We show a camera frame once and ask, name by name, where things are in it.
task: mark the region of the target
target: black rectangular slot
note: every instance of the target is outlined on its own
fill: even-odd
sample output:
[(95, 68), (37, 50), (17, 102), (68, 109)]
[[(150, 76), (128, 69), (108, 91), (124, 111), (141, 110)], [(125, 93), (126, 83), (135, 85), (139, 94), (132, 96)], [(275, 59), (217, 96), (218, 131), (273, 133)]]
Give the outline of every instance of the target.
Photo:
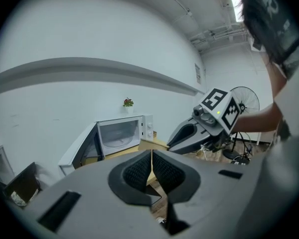
[(67, 191), (48, 209), (38, 222), (47, 229), (55, 232), (80, 197), (81, 195), (77, 192)]
[(242, 173), (232, 172), (228, 170), (220, 170), (218, 173), (234, 179), (240, 179), (243, 176)]

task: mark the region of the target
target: black gripper pad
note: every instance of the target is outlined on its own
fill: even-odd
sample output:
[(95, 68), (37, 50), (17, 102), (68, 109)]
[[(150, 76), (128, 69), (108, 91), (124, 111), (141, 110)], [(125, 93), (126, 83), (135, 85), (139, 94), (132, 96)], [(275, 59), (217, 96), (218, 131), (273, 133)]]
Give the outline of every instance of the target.
[(159, 150), (153, 150), (153, 172), (171, 204), (188, 201), (200, 185), (200, 176), (195, 169)]
[(108, 183), (121, 200), (132, 205), (151, 205), (150, 196), (145, 194), (146, 182), (151, 172), (150, 150), (123, 162), (112, 169)]

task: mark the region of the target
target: person's arm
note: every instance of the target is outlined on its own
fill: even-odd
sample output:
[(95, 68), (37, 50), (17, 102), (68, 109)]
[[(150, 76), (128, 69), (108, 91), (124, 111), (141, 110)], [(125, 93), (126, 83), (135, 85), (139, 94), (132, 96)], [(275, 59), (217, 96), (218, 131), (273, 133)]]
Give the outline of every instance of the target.
[[(269, 74), (272, 95), (274, 98), (284, 87), (287, 80), (283, 77), (277, 66), (269, 61), (267, 54), (263, 53), (262, 58)], [(257, 113), (240, 115), (233, 128), (233, 132), (272, 131), (277, 128), (281, 119), (282, 114), (275, 102), (273, 102), (271, 105)]]

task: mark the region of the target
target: wall sign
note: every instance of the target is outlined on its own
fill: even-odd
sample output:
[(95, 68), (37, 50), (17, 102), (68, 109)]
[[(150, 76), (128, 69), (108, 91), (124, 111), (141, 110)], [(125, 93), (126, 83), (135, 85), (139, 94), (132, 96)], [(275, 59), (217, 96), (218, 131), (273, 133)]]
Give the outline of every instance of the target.
[(201, 78), (200, 78), (200, 68), (195, 64), (195, 69), (196, 69), (196, 79), (197, 79), (197, 82), (199, 84), (201, 84)]

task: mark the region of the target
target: small potted plant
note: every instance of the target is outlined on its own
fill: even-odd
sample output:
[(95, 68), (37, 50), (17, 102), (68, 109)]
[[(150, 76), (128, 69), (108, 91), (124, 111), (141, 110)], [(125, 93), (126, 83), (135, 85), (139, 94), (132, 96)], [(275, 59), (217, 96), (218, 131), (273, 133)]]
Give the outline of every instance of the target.
[(125, 110), (127, 113), (132, 114), (134, 111), (134, 107), (133, 107), (134, 102), (132, 101), (132, 99), (126, 98), (124, 100), (123, 103), (123, 107), (125, 107)]

